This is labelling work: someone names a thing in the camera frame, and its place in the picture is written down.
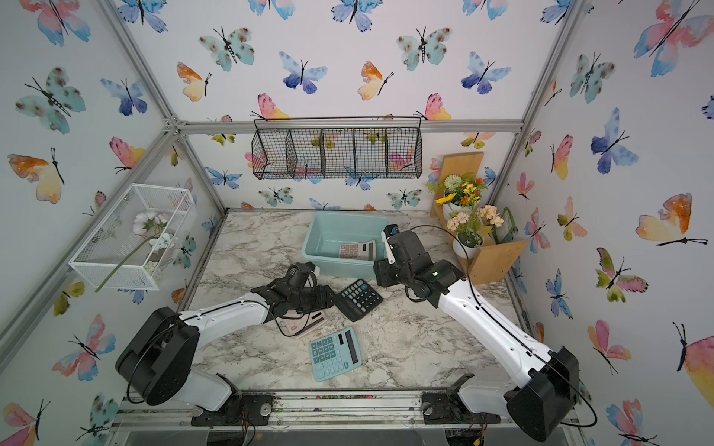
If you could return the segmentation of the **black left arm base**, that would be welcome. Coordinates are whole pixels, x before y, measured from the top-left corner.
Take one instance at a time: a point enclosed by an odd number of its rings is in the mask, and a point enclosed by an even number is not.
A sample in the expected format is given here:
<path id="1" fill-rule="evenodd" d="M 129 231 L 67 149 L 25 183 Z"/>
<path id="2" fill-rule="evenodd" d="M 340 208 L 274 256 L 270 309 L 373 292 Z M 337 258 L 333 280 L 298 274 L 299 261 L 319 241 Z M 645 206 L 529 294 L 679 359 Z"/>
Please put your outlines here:
<path id="1" fill-rule="evenodd" d="M 217 412 L 204 410 L 191 420 L 192 427 L 266 427 L 273 413 L 274 396 L 249 391 L 234 392 Z"/>

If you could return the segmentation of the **teal calculator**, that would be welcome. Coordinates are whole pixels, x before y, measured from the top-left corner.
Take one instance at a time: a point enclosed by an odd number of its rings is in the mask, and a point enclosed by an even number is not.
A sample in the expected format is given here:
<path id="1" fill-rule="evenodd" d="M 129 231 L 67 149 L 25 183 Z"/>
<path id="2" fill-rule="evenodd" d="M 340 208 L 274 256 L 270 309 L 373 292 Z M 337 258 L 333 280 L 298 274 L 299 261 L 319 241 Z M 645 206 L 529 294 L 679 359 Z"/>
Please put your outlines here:
<path id="1" fill-rule="evenodd" d="M 363 365 L 363 357 L 353 327 L 324 336 L 308 344 L 313 377 L 325 382 Z"/>

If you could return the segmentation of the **pink calculator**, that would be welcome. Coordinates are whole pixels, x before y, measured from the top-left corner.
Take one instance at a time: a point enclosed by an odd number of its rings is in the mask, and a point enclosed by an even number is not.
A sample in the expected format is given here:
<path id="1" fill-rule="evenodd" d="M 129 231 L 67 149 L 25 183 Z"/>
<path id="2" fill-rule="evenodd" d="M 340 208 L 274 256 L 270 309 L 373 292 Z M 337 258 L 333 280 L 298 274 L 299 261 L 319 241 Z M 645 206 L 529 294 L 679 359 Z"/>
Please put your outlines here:
<path id="1" fill-rule="evenodd" d="M 295 310 L 290 310 L 277 321 L 288 337 L 301 337 L 327 324 L 329 318 L 324 311 L 298 314 Z"/>
<path id="2" fill-rule="evenodd" d="M 377 256 L 377 243 L 372 240 L 361 243 L 344 243 L 340 245 L 338 257 L 362 261 L 373 261 Z"/>

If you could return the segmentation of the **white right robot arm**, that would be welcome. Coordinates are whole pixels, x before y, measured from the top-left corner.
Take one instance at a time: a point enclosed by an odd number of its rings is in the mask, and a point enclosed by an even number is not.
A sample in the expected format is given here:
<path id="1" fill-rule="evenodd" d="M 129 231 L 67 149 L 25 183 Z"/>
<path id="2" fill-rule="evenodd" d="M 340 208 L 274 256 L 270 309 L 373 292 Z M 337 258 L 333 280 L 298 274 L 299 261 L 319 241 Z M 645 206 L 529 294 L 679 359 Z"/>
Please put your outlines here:
<path id="1" fill-rule="evenodd" d="M 457 407 L 472 414 L 507 416 L 536 442 L 545 442 L 579 399 L 579 363 L 568 349 L 555 351 L 526 334 L 477 294 L 467 276 L 447 260 L 433 261 L 412 230 L 384 228 L 385 258 L 374 264 L 381 287 L 401 285 L 465 327 L 509 375 L 504 384 L 462 379 Z"/>

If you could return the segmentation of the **black calculator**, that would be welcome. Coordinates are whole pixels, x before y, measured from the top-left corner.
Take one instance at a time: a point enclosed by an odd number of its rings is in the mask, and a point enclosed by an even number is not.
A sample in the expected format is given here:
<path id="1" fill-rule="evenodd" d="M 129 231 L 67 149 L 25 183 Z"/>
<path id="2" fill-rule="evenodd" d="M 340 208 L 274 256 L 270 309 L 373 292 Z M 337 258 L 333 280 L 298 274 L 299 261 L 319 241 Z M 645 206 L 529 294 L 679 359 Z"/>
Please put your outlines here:
<path id="1" fill-rule="evenodd" d="M 354 323 L 362 320 L 382 302 L 383 297 L 363 279 L 358 279 L 333 297 L 334 305 Z"/>

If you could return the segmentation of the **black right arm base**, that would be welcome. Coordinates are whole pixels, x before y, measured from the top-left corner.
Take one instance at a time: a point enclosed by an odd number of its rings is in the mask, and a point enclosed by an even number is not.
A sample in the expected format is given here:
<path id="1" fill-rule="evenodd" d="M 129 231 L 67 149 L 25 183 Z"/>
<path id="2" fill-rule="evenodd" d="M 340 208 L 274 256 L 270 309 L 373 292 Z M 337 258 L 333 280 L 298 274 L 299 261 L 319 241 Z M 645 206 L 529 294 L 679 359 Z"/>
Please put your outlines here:
<path id="1" fill-rule="evenodd" d="M 445 390 L 424 392 L 421 395 L 420 411 L 426 425 L 500 424 L 501 416 L 486 412 L 475 413 L 467 408 L 459 397 L 459 390 L 474 374 L 465 374 Z"/>

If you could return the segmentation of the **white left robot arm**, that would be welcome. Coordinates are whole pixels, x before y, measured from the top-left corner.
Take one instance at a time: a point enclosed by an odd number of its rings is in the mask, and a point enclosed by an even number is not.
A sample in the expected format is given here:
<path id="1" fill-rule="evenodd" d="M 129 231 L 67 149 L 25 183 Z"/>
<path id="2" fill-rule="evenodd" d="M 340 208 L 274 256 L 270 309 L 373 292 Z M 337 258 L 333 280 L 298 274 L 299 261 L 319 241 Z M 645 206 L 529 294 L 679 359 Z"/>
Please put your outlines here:
<path id="1" fill-rule="evenodd" d="M 115 370 L 141 402 L 158 406 L 181 401 L 219 411 L 237 389 L 228 379 L 196 370 L 196 351 L 244 329 L 330 308 L 336 293 L 327 285 L 299 288 L 279 279 L 227 303 L 204 310 L 155 310 L 120 354 Z"/>

